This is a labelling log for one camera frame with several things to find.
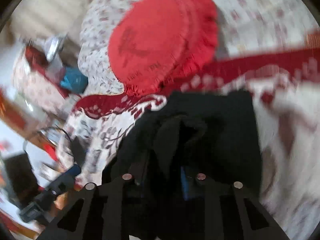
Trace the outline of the red heart ruffled pillow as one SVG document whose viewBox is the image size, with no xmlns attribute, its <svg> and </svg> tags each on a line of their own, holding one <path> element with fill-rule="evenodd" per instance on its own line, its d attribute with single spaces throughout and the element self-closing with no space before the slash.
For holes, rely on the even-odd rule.
<svg viewBox="0 0 320 240">
<path fill-rule="evenodd" d="M 140 0 L 114 28 L 107 54 L 125 94 L 141 97 L 199 72 L 217 45 L 212 0 Z"/>
</svg>

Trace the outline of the blue plastic bag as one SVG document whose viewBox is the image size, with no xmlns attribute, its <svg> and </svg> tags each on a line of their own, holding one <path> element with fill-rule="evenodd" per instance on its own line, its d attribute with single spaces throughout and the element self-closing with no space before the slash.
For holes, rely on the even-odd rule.
<svg viewBox="0 0 320 240">
<path fill-rule="evenodd" d="M 78 68 L 66 67 L 60 86 L 73 94 L 82 94 L 88 86 L 88 77 Z"/>
</svg>

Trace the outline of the beige curtain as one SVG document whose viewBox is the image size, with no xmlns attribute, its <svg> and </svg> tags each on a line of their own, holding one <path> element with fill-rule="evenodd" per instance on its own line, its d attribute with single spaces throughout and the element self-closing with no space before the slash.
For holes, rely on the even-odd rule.
<svg viewBox="0 0 320 240">
<path fill-rule="evenodd" d="M 80 45 L 80 29 L 93 0 L 22 0 L 10 17 L 10 31 L 25 39 L 58 34 Z"/>
</svg>

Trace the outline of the black pants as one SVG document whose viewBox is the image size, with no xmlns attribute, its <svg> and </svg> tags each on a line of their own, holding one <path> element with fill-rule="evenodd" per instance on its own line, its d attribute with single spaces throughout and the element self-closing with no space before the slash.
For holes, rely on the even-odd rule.
<svg viewBox="0 0 320 240">
<path fill-rule="evenodd" d="M 123 174 L 143 154 L 148 164 L 138 213 L 150 222 L 150 239 L 181 239 L 182 168 L 212 177 L 261 169 L 251 94 L 172 93 L 162 109 L 145 111 L 121 140 L 103 182 Z"/>
</svg>

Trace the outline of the floral white quilt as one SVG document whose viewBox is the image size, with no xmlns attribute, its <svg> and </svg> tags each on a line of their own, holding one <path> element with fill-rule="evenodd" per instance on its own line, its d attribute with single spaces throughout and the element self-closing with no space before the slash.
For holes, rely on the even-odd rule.
<svg viewBox="0 0 320 240">
<path fill-rule="evenodd" d="M 80 32 L 84 95 L 154 93 L 214 58 L 299 48 L 318 28 L 303 0 L 93 0 Z"/>
</svg>

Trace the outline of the red white plush blanket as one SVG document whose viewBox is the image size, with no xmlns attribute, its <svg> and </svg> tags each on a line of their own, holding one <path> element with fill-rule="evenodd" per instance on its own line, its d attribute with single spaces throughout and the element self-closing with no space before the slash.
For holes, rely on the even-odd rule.
<svg viewBox="0 0 320 240">
<path fill-rule="evenodd" d="M 103 168 L 142 114 L 160 110 L 173 91 L 252 93 L 263 152 L 260 199 L 290 239 L 319 228 L 319 31 L 305 47 L 215 62 L 202 72 L 143 97 L 89 95 L 69 115 L 65 130 L 85 142 L 87 156 L 76 185 L 101 184 Z"/>
</svg>

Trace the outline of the red hanging bag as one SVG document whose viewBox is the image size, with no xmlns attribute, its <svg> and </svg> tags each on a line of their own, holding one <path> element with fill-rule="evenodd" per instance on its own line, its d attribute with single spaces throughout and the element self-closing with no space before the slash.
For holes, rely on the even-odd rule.
<svg viewBox="0 0 320 240">
<path fill-rule="evenodd" d="M 43 52 L 39 51 L 31 45 L 27 45 L 24 55 L 32 71 L 36 71 L 40 75 L 42 75 L 51 85 L 53 85 L 58 90 L 63 98 L 67 98 L 69 96 L 70 92 L 68 90 L 50 81 L 46 76 L 46 70 L 49 66 L 49 63 L 47 62 L 47 59 Z"/>
</svg>

